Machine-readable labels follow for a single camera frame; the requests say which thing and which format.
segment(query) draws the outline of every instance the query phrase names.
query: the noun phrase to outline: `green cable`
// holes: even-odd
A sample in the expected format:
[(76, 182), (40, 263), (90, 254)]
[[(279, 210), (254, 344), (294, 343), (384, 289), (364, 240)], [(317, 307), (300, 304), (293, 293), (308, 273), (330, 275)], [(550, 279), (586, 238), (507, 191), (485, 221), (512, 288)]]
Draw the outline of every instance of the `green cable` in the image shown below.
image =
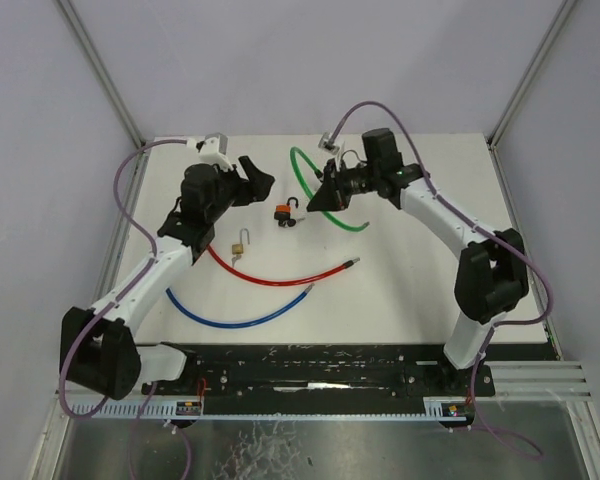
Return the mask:
[[(311, 200), (313, 198), (313, 192), (309, 188), (309, 185), (307, 185), (307, 182), (304, 180), (304, 177), (302, 176), (302, 172), (300, 172), (300, 168), (298, 167), (298, 161), (296, 159), (296, 155), (300, 155), (300, 157), (302, 157), (302, 159), (305, 162), (307, 162), (307, 165), (309, 165), (309, 167), (311, 168), (311, 170), (313, 170), (314, 173), (319, 174), (320, 170), (318, 170), (318, 167), (316, 167), (315, 164), (311, 161), (311, 159), (309, 157), (307, 157), (306, 153), (304, 153), (298, 147), (291, 147), (291, 150), (289, 151), (289, 156), (291, 157), (291, 166), (293, 167), (293, 172), (296, 174), (296, 178), (298, 179), (298, 183), (300, 183), (302, 190), (304, 190), (304, 193), (307, 195), (307, 197), (309, 197), (309, 200)], [(329, 212), (321, 212), (321, 213), (325, 217), (327, 217), (329, 220), (331, 220), (335, 225), (337, 225), (338, 227), (340, 227), (344, 230), (347, 230), (348, 232), (361, 232), (362, 230), (364, 230), (365, 228), (367, 228), (369, 226), (369, 222), (365, 222), (362, 225), (360, 225), (359, 227), (354, 227), (351, 225), (347, 225), (346, 223), (338, 220), (335, 216), (333, 216)]]

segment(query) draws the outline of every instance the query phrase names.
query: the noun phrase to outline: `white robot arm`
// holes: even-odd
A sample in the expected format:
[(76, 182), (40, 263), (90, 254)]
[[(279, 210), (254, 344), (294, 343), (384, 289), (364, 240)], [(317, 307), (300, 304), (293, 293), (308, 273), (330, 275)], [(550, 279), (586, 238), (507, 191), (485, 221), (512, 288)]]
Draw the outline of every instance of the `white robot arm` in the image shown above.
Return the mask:
[[(488, 241), (486, 237), (470, 229), (445, 208), (431, 193), (423, 178), (415, 180), (408, 188), (402, 190), (400, 205), (403, 211), (420, 220), (442, 240), (458, 260), (462, 251), (471, 243), (480, 244)], [(493, 231), (485, 224), (482, 224), (482, 227)], [(504, 320), (506, 315), (507, 312), (502, 312), (493, 316), (488, 322), (480, 323), (470, 319), (460, 310), (451, 338), (444, 345), (444, 353), (451, 364), (457, 370), (472, 366), (492, 325)]]
[[(469, 368), (492, 325), (503, 320), (507, 312), (527, 295), (526, 267), (521, 260), (472, 230), (440, 203), (429, 189), (426, 180), (430, 179), (425, 180), (426, 173), (420, 166), (404, 166), (402, 154), (389, 129), (366, 132), (362, 141), (366, 163), (347, 168), (342, 160), (339, 165), (336, 159), (329, 160), (322, 175), (322, 186), (309, 202), (307, 210), (344, 210), (353, 195), (377, 192), (396, 208), (417, 218), (440, 238), (459, 261), (454, 294), (460, 315), (451, 338), (444, 346), (444, 354), (456, 370)], [(487, 225), (481, 226), (494, 231)], [(515, 230), (494, 234), (524, 253), (522, 238)]]
[[(133, 340), (142, 320), (158, 297), (191, 267), (214, 237), (214, 223), (229, 207), (261, 202), (269, 196), (274, 178), (258, 170), (249, 157), (239, 161), (241, 178), (226, 158), (227, 137), (207, 136), (194, 144), (202, 163), (185, 171), (181, 196), (169, 212), (150, 253), (116, 287), (84, 310), (71, 308), (62, 320), (60, 368), (82, 329), (106, 311), (76, 354), (70, 358), (67, 380), (114, 400), (124, 398), (138, 383), (175, 380), (186, 355), (166, 345), (136, 346)], [(148, 270), (138, 279), (138, 274)]]

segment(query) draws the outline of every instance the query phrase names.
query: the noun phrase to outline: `padlock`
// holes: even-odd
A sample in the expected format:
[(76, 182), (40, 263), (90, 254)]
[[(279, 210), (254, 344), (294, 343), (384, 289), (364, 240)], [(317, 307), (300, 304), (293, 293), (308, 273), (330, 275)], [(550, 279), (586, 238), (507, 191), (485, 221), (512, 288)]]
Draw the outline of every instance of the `padlock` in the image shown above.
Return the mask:
[(249, 237), (249, 230), (246, 228), (240, 229), (240, 243), (234, 243), (231, 245), (231, 253), (233, 257), (231, 258), (231, 267), (236, 266), (236, 262), (242, 258), (242, 254), (244, 253), (244, 243), (242, 241), (242, 232), (247, 233), (247, 245), (251, 244), (251, 238)]

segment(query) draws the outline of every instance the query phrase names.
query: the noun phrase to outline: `white wall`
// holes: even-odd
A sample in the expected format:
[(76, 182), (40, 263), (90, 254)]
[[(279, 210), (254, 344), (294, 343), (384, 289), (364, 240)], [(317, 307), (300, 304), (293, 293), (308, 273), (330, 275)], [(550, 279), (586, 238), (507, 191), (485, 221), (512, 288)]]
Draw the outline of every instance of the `white wall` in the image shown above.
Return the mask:
[(41, 433), (62, 315), (91, 300), (130, 148), (53, 2), (0, 1), (0, 479)]
[(500, 148), (565, 354), (600, 414), (600, 0), (582, 2)]
[(561, 4), (74, 1), (146, 136), (319, 133), (369, 98), (416, 132), (486, 133)]

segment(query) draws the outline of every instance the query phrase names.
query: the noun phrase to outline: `white tabletop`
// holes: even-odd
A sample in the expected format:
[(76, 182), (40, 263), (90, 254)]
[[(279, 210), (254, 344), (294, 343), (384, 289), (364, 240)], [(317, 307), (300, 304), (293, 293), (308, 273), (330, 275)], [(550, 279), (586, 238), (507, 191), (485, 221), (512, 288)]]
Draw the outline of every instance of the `white tabletop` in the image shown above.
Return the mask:
[[(359, 135), (346, 135), (347, 148), (363, 154)], [(273, 219), (278, 203), (289, 196), (300, 199), (298, 216), (306, 215), (307, 199), (289, 162), (289, 149), (302, 148), (319, 167), (328, 156), (317, 149), (319, 136), (236, 136), (229, 138), (228, 156), (237, 163), (249, 155), (262, 171), (276, 178), (263, 203), (231, 208), (216, 223), (212, 245), (227, 261), (231, 244), (246, 227), (251, 245), (236, 268), (269, 279), (291, 279), (319, 273), (360, 257), (355, 267), (316, 284), (299, 305), (283, 316), (247, 329), (221, 330), (199, 325), (181, 315), (166, 295), (148, 314), (137, 342), (178, 343), (444, 343), (458, 315), (453, 296), (457, 261), (445, 245), (417, 220), (398, 211), (375, 194), (352, 199), (338, 215), (359, 225), (361, 233), (337, 228), (320, 213), (307, 215), (296, 227), (283, 229)], [(415, 135), (414, 141), (434, 181), (446, 196), (457, 200), (480, 220), (505, 229), (507, 209), (484, 138), (471, 135)], [(413, 157), (398, 138), (405, 163)], [(353, 157), (347, 156), (352, 165)], [(187, 166), (196, 163), (195, 151), (167, 145), (151, 152), (134, 216), (150, 231), (157, 230), (179, 195)], [(301, 161), (305, 177), (318, 182)], [(120, 275), (126, 275), (148, 251), (144, 237), (130, 232)], [(215, 321), (251, 320), (277, 310), (304, 287), (276, 288), (240, 280), (220, 268), (208, 253), (172, 286), (179, 300), (196, 314)], [(530, 294), (511, 319), (538, 314)], [(543, 327), (503, 327), (494, 342), (545, 342)]]

